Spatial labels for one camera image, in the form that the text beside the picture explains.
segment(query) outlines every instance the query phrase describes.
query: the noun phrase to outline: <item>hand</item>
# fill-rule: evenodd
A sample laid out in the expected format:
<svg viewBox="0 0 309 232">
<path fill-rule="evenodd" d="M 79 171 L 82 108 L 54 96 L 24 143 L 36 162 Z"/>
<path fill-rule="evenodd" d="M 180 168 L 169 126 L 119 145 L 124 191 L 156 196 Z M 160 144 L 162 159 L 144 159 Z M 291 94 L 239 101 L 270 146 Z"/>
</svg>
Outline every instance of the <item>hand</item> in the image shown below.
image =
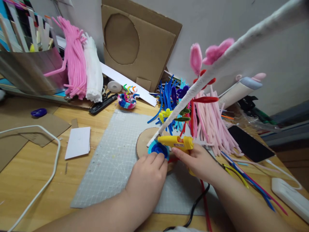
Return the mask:
<svg viewBox="0 0 309 232">
<path fill-rule="evenodd" d="M 198 144 L 194 144 L 193 149 L 190 150 L 190 155 L 176 147 L 172 148 L 172 152 L 178 159 L 186 164 L 198 178 L 211 185 L 216 182 L 215 177 L 220 175 L 220 172 L 225 172 L 211 157 L 211 154 Z"/>
<path fill-rule="evenodd" d="M 138 212 L 142 222 L 156 207 L 167 174 L 167 159 L 164 154 L 152 152 L 142 156 L 134 165 L 124 190 L 132 211 Z"/>
</svg>

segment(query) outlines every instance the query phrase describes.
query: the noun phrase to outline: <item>wooden table surface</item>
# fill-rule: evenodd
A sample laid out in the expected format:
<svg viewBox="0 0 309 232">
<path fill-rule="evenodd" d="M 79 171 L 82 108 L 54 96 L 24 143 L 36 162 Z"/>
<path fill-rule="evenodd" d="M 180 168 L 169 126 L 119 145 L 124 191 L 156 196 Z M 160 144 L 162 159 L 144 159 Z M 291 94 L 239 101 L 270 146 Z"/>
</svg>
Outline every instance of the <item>wooden table surface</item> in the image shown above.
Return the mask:
<svg viewBox="0 0 309 232">
<path fill-rule="evenodd" d="M 65 161 L 64 156 L 70 128 L 59 136 L 62 140 L 56 175 L 14 231 L 33 231 L 61 216 L 78 210 L 70 208 L 70 203 L 116 107 L 119 108 L 119 105 L 116 106 L 112 103 L 96 116 L 90 115 L 86 110 L 68 106 L 58 108 L 54 115 L 68 123 L 77 118 L 79 127 L 91 127 L 90 153 L 84 157 Z M 158 112 L 158 107 L 154 108 L 141 100 L 138 101 L 133 112 L 154 116 Z M 47 182 L 52 173 L 56 149 L 56 142 L 51 142 L 44 148 L 28 142 L 0 173 L 0 230 L 11 228 L 33 197 Z M 221 163 L 226 163 L 222 157 L 219 157 L 218 160 Z M 273 157 L 271 161 L 289 172 L 277 157 Z M 67 162 L 68 168 L 67 174 L 65 174 Z M 268 191 L 289 214 L 289 216 L 284 215 L 274 204 L 280 216 L 298 231 L 309 231 L 309 225 L 271 192 L 271 177 L 279 177 L 289 184 L 295 185 L 293 181 L 288 180 L 282 173 L 260 170 L 252 165 L 248 167 L 242 166 L 242 169 Z M 250 189 L 261 199 L 261 204 L 266 204 L 256 190 L 252 187 Z M 306 190 L 302 189 L 300 193 L 309 199 Z M 152 214 L 138 231 L 162 231 L 169 226 L 184 225 L 188 218 L 188 215 Z M 226 214 L 212 217 L 211 225 L 213 231 L 234 231 Z M 190 227 L 207 230 L 205 218 L 203 216 L 194 216 Z"/>
</svg>

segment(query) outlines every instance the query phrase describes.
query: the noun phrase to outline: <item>metal cylinder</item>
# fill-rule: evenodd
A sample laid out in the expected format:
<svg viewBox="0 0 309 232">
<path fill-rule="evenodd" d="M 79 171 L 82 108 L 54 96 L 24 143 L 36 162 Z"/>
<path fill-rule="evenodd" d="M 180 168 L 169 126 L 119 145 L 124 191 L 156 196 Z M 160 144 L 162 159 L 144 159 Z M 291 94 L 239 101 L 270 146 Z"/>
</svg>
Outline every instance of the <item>metal cylinder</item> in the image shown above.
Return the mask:
<svg viewBox="0 0 309 232">
<path fill-rule="evenodd" d="M 0 52 L 0 73 L 20 91 L 30 95 L 51 95 L 65 90 L 68 71 L 45 77 L 62 67 L 63 61 L 54 47 L 33 53 Z"/>
</svg>

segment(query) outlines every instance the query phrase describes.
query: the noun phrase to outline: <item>cutting mat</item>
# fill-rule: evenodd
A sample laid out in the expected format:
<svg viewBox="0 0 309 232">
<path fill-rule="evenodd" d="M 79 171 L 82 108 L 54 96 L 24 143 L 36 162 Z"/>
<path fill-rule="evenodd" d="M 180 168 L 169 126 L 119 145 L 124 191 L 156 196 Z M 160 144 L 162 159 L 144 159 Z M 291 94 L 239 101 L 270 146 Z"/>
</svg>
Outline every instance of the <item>cutting mat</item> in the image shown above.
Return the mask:
<svg viewBox="0 0 309 232">
<path fill-rule="evenodd" d="M 122 191 L 137 161 L 138 136 L 147 128 L 159 127 L 155 124 L 157 120 L 147 124 L 151 118 L 147 115 L 115 110 L 71 202 L 71 207 L 84 208 Z M 200 194 L 200 181 L 188 173 L 182 162 L 177 162 L 167 175 L 160 201 L 154 212 L 189 214 Z M 207 198 L 210 214 L 223 212 L 212 187 Z M 202 201 L 196 207 L 194 214 L 205 214 Z"/>
</svg>

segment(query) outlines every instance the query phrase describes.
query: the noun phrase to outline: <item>white wrapped stick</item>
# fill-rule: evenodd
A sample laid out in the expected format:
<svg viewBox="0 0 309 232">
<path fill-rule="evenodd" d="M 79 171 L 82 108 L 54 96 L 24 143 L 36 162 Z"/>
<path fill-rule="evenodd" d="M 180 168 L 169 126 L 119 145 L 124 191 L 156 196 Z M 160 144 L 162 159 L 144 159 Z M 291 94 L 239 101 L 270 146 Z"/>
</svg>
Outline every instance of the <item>white wrapped stick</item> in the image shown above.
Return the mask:
<svg viewBox="0 0 309 232">
<path fill-rule="evenodd" d="M 84 56 L 86 60 L 87 91 L 86 98 L 94 103 L 102 102 L 103 76 L 97 48 L 92 37 L 86 33 Z"/>
<path fill-rule="evenodd" d="M 197 80 L 197 82 L 192 85 L 168 119 L 148 142 L 147 147 L 150 146 L 158 135 L 162 135 L 165 128 L 171 124 L 180 111 L 187 106 L 191 99 L 195 97 L 211 79 L 217 78 L 218 80 L 220 78 L 217 74 L 221 67 L 228 63 L 231 59 L 234 59 L 240 52 L 253 46 L 256 42 L 305 20 L 308 16 L 307 10 L 307 0 L 290 0 L 280 9 L 275 11 L 271 16 L 250 28 L 246 34 L 230 46 L 225 53 L 207 69 L 207 71 Z"/>
</svg>

